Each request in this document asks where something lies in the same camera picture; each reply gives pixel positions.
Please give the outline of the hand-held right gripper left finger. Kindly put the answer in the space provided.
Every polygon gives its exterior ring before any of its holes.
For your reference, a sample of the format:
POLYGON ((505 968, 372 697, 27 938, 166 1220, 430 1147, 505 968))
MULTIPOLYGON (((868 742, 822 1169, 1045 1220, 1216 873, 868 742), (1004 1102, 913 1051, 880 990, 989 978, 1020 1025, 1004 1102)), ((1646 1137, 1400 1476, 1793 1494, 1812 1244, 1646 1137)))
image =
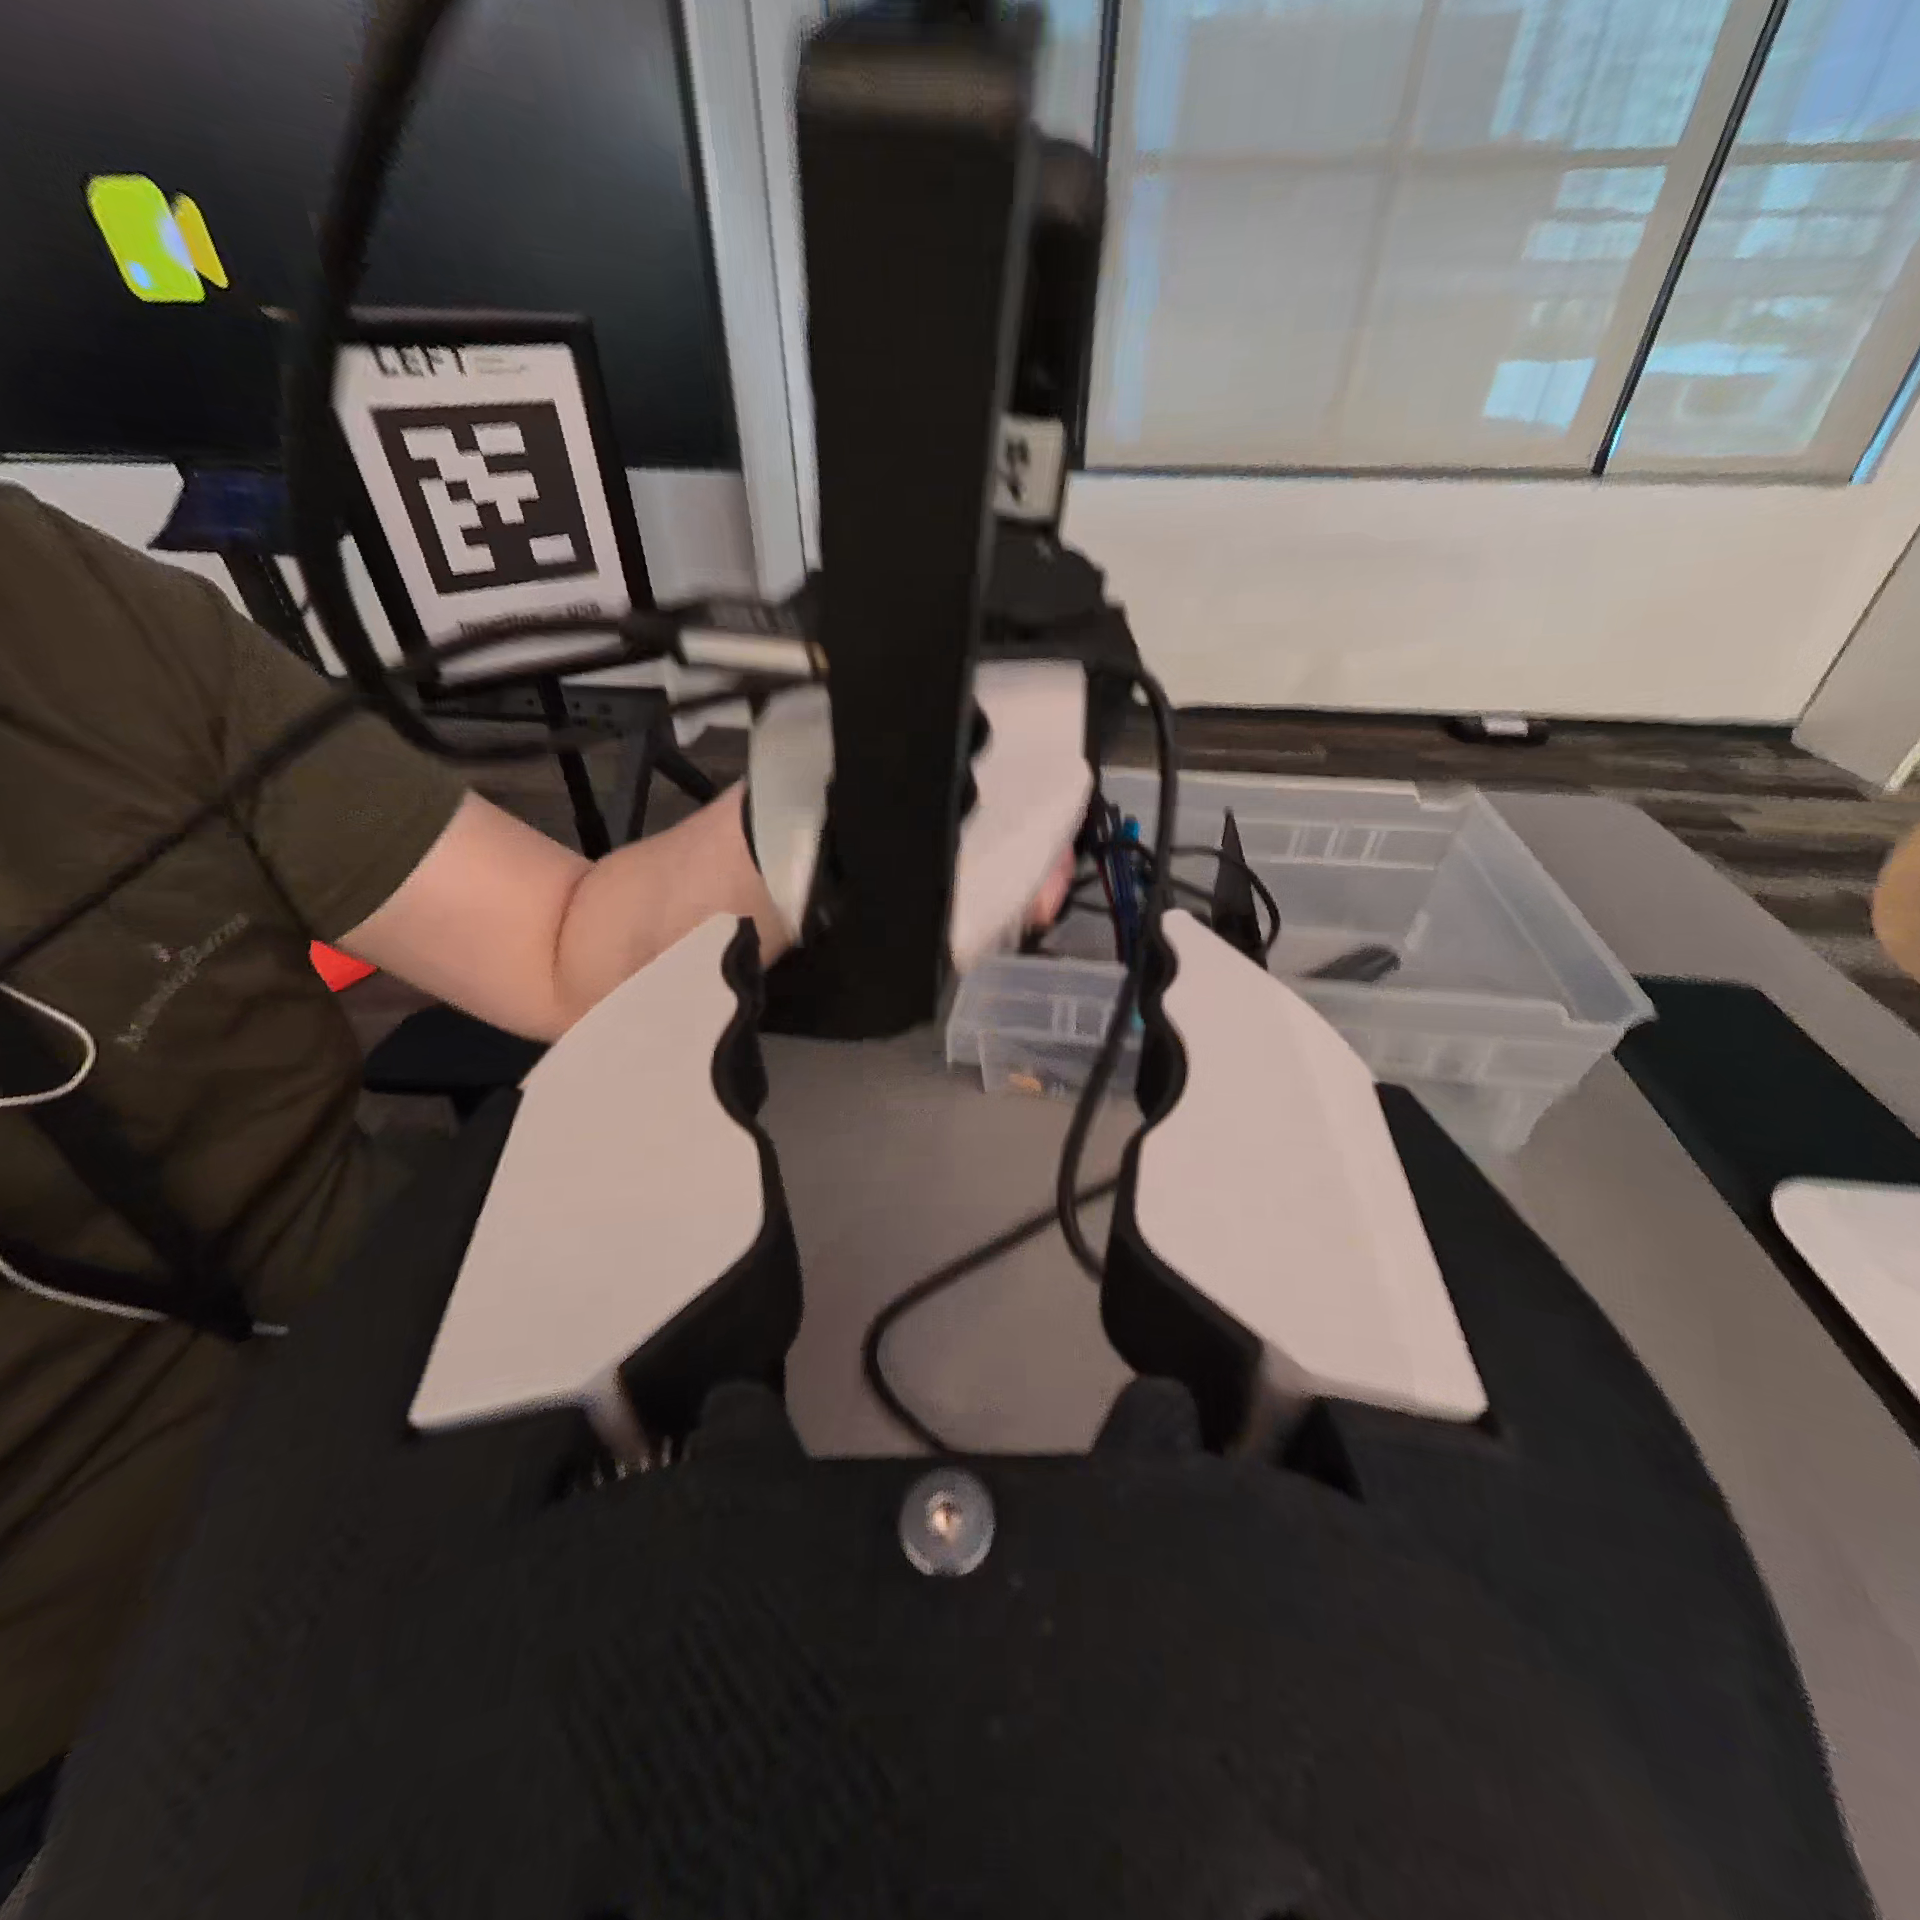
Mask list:
POLYGON ((755 923, 712 920, 529 1070, 413 1431, 572 1414, 595 1445, 687 1445, 719 1386, 790 1402, 802 1251, 755 1025, 755 923))

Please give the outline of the clear plastic bin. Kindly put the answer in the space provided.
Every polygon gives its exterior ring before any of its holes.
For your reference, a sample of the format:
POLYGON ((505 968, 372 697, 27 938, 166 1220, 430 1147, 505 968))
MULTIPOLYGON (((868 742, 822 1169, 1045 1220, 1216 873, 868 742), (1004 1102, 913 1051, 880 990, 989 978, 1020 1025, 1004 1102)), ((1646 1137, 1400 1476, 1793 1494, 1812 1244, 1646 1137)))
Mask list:
POLYGON ((1204 908, 1216 824, 1285 908, 1268 968, 1294 982, 1385 1089, 1474 1149, 1518 1149, 1535 1122, 1654 1013, 1571 890, 1477 789, 1179 775, 1179 905, 1204 908), (1385 982, 1300 968, 1385 945, 1385 982))

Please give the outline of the large black wall screen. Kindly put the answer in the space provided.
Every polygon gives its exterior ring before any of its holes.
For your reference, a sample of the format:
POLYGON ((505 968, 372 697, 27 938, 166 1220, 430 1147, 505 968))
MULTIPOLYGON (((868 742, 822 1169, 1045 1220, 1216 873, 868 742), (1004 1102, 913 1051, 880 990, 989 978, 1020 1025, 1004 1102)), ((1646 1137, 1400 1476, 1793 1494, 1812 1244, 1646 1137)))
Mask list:
MULTIPOLYGON (((0 5, 0 441, 272 462, 379 5, 0 5)), ((458 5, 361 308, 595 319, 631 466, 733 466, 675 5, 458 5)))

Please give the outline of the white document stand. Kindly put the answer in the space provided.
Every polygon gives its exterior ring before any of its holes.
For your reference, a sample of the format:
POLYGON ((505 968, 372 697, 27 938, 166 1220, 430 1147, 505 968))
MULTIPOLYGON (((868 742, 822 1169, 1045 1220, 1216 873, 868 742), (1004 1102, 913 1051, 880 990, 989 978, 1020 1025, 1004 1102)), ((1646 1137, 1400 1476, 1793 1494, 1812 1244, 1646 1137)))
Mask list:
POLYGON ((1920 1403, 1920 1182, 1785 1177, 1769 1221, 1883 1363, 1892 1403, 1920 1403))

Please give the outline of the black framed marker sign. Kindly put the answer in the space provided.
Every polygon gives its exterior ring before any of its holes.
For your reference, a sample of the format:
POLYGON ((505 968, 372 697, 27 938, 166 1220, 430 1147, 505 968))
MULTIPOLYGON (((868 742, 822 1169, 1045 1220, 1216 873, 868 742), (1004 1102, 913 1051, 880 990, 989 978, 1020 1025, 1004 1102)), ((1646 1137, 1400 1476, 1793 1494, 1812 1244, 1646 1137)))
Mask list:
POLYGON ((401 659, 656 607, 588 310, 361 308, 329 419, 401 659))

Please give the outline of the person's left forearm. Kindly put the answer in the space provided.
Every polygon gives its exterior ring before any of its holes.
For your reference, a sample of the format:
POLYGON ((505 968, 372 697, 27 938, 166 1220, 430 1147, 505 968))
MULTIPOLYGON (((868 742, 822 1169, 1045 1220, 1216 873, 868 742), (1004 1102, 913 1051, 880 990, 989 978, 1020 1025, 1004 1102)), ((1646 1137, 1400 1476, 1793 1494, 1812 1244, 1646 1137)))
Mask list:
POLYGON ((751 789, 608 856, 464 792, 414 873, 329 953, 522 1043, 557 1043, 628 978, 712 920, 751 920, 763 953, 790 923, 751 852, 751 789))

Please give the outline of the black usb cable metal plugs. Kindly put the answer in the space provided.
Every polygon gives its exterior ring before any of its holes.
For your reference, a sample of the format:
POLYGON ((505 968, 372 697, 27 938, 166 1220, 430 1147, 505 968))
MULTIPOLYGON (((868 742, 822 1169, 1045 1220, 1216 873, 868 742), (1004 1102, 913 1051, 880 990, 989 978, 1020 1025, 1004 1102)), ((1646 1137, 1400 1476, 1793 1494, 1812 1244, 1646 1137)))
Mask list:
POLYGON ((635 672, 635 662, 687 662, 722 672, 722 690, 687 697, 686 711, 739 705, 763 685, 812 685, 822 647, 802 634, 802 599, 763 607, 763 599, 687 599, 656 607, 631 481, 621 466, 615 441, 615 405, 595 325, 580 310, 434 310, 434 308, 372 308, 361 310, 362 286, 362 250, 383 214, 383 182, 394 161, 394 144, 413 131, 414 93, 430 79, 434 37, 458 22, 450 0, 389 5, 383 23, 362 37, 362 70, 350 83, 347 144, 326 187, 317 221, 317 266, 295 319, 285 345, 285 437, 278 437, 278 475, 285 475, 285 528, 295 557, 306 577, 306 599, 326 625, 326 647, 347 662, 347 690, 317 711, 311 735, 347 720, 350 711, 383 719, 413 749, 450 756, 450 763, 505 763, 522 749, 464 749, 430 731, 420 697, 483 697, 483 690, 542 690, 557 674, 601 674, 601 672, 635 672), (420 625, 420 599, 441 599, 434 587, 413 587, 394 565, 394 536, 430 557, 441 536, 414 536, 413 501, 430 497, 430 481, 413 481, 414 458, 401 458, 401 475, 389 475, 383 441, 372 458, 361 451, 350 422, 372 422, 372 376, 383 352, 430 352, 430 376, 450 385, 450 396, 414 405, 420 428, 470 437, 458 441, 464 462, 490 485, 529 475, 565 475, 572 509, 546 520, 546 536, 580 536, 580 572, 542 565, 529 577, 493 577, 490 599, 512 607, 505 621, 474 621, 450 637, 401 637, 420 625), (401 659, 389 662, 350 599, 339 540, 361 540, 372 587, 383 591, 383 572, 394 577, 394 637, 401 659))

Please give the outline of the large white framed window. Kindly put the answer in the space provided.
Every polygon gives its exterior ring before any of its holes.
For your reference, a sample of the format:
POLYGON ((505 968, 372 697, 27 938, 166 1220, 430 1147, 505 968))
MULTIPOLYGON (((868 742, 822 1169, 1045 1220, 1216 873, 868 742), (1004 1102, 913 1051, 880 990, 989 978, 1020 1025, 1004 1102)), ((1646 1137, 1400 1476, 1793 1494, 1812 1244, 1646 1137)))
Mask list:
POLYGON ((1084 462, 1869 481, 1912 405, 1902 0, 1065 5, 1084 462))

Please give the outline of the black bin divider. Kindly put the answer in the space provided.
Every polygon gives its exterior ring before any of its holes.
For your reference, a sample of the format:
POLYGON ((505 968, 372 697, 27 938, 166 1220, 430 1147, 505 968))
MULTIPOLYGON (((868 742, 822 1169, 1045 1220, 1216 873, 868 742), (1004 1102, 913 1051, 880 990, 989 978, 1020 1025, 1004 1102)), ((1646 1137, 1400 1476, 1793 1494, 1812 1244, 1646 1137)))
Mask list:
POLYGON ((1285 908, 1245 852, 1234 805, 1223 805, 1216 824, 1209 931, 1250 964, 1268 964, 1285 938, 1285 908))

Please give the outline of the long black usb hub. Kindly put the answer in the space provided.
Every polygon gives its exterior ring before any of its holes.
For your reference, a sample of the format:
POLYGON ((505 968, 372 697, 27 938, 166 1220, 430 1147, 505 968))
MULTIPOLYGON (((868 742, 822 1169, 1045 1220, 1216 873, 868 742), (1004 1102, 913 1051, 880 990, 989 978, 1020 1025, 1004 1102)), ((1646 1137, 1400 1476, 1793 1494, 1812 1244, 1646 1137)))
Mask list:
POLYGON ((952 982, 1037 70, 1039 5, 855 5, 791 70, 834 783, 772 1013, 810 1043, 891 1043, 952 982))

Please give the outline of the person's olive shirt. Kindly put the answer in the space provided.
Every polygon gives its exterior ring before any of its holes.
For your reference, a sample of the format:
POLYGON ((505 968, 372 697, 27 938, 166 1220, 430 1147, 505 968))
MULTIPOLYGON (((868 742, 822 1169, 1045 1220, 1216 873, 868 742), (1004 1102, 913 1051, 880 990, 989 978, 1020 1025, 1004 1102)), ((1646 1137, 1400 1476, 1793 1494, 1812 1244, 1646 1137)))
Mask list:
MULTIPOLYGON (((326 685, 208 577, 9 485, 9 953, 215 803, 326 685)), ((39 1793, 143 1607, 252 1363, 56 1149, 96 1110, 208 1282, 278 1327, 394 1182, 361 1043, 311 968, 458 818, 464 783, 339 720, 120 897, 9 968, 0 1122, 0 1781, 39 1793)))

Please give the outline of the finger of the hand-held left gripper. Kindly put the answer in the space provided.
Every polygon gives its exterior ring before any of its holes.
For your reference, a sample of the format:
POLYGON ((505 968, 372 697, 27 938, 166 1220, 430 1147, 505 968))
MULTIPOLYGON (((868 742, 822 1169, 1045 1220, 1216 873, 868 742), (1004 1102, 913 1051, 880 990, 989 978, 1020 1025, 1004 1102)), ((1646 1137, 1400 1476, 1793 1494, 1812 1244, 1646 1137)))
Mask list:
POLYGON ((751 731, 739 831, 768 905, 755 905, 755 955, 781 964, 812 920, 834 803, 826 690, 772 690, 751 731))
POLYGON ((1065 852, 1094 803, 1084 672, 1065 659, 975 662, 968 805, 952 876, 952 968, 968 978, 1065 897, 1065 852))

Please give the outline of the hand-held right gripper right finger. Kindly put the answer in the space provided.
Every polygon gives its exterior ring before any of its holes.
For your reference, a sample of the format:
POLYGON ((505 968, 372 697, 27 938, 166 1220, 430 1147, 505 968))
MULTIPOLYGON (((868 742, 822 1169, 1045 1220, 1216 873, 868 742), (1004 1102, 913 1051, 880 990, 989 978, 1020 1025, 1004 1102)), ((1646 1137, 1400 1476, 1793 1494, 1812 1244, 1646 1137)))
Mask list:
POLYGON ((1098 1327, 1188 1390, 1204 1450, 1260 1450, 1327 1402, 1486 1426, 1374 1070, 1188 908, 1148 945, 1134 1102, 1098 1327))

